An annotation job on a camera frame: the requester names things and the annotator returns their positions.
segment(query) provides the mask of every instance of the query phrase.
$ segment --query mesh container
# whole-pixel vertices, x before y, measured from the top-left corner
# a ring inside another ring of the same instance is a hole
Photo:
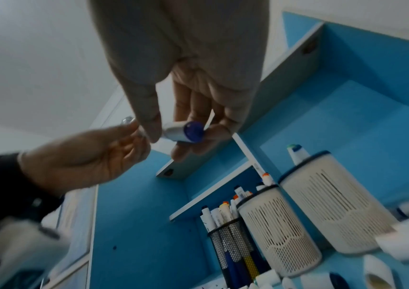
[[[328,151],[291,169],[279,185],[340,253],[376,249],[375,236],[397,222]]]
[[[269,268],[256,249],[241,218],[208,233],[229,288],[249,286]]]
[[[322,255],[277,185],[238,204],[238,212],[268,264],[282,277],[312,269]]]

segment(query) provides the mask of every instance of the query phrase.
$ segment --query black mesh pen holder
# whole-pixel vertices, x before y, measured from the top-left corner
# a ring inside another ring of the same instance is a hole
[[[212,230],[208,236],[229,288],[249,286],[256,276],[269,270],[242,218]]]

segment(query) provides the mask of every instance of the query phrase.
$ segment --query human hand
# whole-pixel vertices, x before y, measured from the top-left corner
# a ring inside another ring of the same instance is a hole
[[[155,84],[171,72],[174,120],[205,124],[198,144],[178,143],[174,160],[202,154],[244,123],[260,83],[267,0],[89,0],[111,70],[149,140],[162,134]]]
[[[151,151],[138,137],[138,123],[90,130],[19,155],[22,172],[42,189],[60,196],[122,175]]]

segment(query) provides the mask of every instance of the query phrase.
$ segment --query sleeve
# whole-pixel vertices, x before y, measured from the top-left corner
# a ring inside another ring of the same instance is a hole
[[[0,156],[0,221],[14,217],[40,222],[63,203],[63,197],[50,195],[33,184],[22,173],[18,155]]]

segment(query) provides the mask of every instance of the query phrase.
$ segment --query white mesh pen holder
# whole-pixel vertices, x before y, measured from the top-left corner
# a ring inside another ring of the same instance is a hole
[[[375,236],[397,222],[329,151],[304,159],[278,183],[343,254],[378,248]]]
[[[319,249],[277,185],[260,190],[237,207],[268,264],[279,275],[300,275],[319,264]]]

